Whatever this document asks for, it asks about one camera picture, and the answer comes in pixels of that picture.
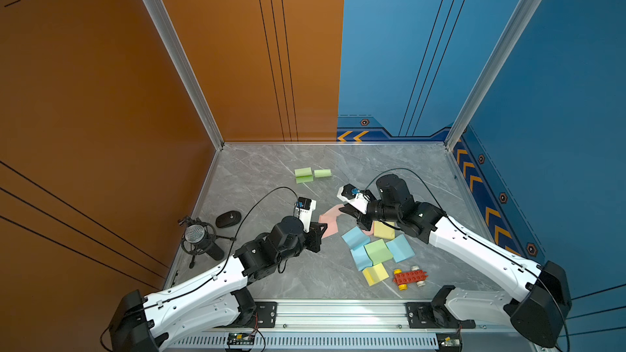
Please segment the pink fanned memo pad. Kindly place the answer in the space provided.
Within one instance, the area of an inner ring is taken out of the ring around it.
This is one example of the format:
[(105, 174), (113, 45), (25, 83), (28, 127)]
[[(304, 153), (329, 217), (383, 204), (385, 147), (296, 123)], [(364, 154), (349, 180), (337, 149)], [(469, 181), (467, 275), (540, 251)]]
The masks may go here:
[(337, 216), (330, 213), (325, 213), (319, 217), (319, 223), (326, 224), (327, 228), (322, 238), (328, 238), (338, 233)]

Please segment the torn green memo page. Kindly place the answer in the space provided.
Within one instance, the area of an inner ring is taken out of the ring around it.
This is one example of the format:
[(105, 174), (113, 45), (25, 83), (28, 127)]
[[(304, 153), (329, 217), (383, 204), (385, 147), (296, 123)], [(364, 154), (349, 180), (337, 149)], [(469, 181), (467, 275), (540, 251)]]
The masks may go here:
[(314, 177), (316, 179), (330, 178), (332, 177), (332, 171), (330, 169), (315, 169)]

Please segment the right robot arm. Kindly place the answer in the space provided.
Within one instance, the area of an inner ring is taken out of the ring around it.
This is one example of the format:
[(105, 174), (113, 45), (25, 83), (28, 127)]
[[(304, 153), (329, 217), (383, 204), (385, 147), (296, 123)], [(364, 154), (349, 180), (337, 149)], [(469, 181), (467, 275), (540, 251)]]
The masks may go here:
[(346, 184), (337, 192), (342, 213), (368, 230), (373, 222), (393, 222), (404, 234), (461, 259), (495, 282), (503, 295), (443, 287), (432, 301), (440, 319), (479, 319), (510, 324), (528, 341), (555, 348), (561, 335), (569, 334), (567, 315), (572, 297), (565, 269), (521, 257), (479, 236), (449, 216), (438, 203), (417, 201), (406, 182), (396, 174), (376, 181), (378, 191)]

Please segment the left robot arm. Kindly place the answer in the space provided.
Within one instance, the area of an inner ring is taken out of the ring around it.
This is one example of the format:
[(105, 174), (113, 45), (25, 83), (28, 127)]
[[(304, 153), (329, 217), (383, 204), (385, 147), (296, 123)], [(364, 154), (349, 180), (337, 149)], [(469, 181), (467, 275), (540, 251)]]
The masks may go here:
[(125, 295), (105, 332), (112, 351), (163, 351), (190, 334), (254, 323), (249, 285), (272, 275), (304, 250), (320, 251), (325, 223), (283, 218), (269, 233), (241, 246), (218, 266), (186, 282), (143, 296)]

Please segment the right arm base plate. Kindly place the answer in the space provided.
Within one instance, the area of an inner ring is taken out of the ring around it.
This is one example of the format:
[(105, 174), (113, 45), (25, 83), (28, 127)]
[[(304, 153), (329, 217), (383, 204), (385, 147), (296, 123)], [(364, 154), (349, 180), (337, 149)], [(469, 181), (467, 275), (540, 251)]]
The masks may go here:
[(411, 329), (475, 329), (472, 319), (457, 319), (443, 304), (413, 301), (404, 304)]

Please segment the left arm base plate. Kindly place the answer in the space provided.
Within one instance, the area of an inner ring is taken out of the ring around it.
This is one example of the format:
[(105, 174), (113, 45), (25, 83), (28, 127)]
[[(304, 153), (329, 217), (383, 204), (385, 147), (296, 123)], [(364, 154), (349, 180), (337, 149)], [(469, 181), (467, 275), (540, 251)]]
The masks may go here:
[(276, 326), (278, 303), (276, 301), (257, 301), (256, 309), (246, 327), (251, 329), (273, 329)]

